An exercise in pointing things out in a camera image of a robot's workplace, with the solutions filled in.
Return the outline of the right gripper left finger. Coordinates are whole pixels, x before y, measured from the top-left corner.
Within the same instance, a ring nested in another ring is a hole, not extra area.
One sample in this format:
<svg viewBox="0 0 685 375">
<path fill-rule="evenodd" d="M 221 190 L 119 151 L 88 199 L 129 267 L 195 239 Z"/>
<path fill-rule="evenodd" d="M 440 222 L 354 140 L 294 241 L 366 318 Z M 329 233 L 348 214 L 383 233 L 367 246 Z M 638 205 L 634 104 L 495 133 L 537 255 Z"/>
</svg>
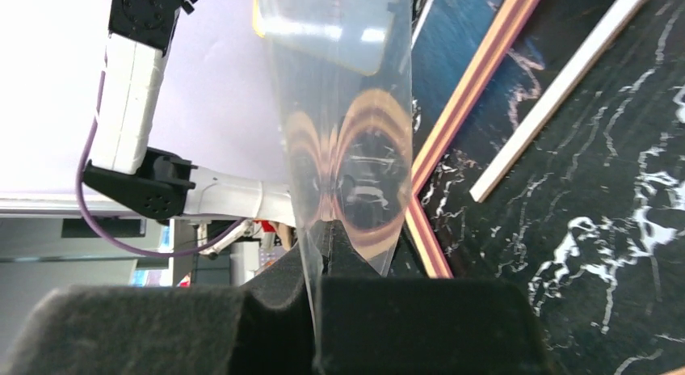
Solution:
<svg viewBox="0 0 685 375">
<path fill-rule="evenodd" d="M 300 252 L 242 286 L 72 286 L 31 312 L 4 374 L 310 374 Z"/>
</svg>

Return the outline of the pink wooden picture frame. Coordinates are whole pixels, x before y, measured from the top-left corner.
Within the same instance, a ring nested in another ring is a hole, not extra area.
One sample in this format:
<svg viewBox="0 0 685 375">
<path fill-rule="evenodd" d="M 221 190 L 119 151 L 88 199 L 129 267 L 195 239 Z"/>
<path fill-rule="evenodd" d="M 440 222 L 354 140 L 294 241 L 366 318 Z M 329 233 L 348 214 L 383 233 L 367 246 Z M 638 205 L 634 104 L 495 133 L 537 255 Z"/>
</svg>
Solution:
<svg viewBox="0 0 685 375">
<path fill-rule="evenodd" d="M 406 214 L 406 224 L 430 278 L 451 278 L 452 271 L 423 211 L 418 194 L 539 1 L 503 0 L 472 60 L 414 160 L 411 178 L 413 195 Z"/>
</svg>

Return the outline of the clear acrylic sheet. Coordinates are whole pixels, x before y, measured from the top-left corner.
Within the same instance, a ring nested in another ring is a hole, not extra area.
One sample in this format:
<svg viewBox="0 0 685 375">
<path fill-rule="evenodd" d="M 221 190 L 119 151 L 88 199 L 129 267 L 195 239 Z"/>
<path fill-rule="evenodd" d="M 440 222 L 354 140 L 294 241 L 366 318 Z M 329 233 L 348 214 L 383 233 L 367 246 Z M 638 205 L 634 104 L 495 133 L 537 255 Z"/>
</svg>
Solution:
<svg viewBox="0 0 685 375">
<path fill-rule="evenodd" d="M 353 249 L 384 276 L 411 195 L 410 19 L 391 28 L 380 70 L 364 76 L 264 37 L 281 119 L 297 246 L 315 344 L 323 226 L 340 221 Z"/>
</svg>

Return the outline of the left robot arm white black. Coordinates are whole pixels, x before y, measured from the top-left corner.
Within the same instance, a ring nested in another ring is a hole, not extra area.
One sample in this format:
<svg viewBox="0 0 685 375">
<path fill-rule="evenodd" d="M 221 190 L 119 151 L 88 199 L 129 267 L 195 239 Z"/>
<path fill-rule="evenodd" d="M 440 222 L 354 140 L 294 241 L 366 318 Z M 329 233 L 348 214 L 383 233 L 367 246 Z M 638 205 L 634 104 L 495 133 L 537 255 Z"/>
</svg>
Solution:
<svg viewBox="0 0 685 375">
<path fill-rule="evenodd" d="M 284 185 L 213 171 L 149 146 L 175 27 L 197 1 L 111 0 L 105 70 L 76 186 L 156 221 L 243 217 L 294 225 Z"/>
</svg>

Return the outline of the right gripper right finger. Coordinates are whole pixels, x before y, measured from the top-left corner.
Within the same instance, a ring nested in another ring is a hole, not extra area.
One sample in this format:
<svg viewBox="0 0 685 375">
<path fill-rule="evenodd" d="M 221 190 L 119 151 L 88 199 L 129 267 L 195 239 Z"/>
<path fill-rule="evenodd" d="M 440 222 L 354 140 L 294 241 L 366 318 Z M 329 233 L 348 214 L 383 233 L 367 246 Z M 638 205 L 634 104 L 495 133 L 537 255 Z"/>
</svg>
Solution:
<svg viewBox="0 0 685 375">
<path fill-rule="evenodd" d="M 524 295 L 497 280 L 384 278 L 340 221 L 323 226 L 315 292 L 318 374 L 549 374 Z"/>
</svg>

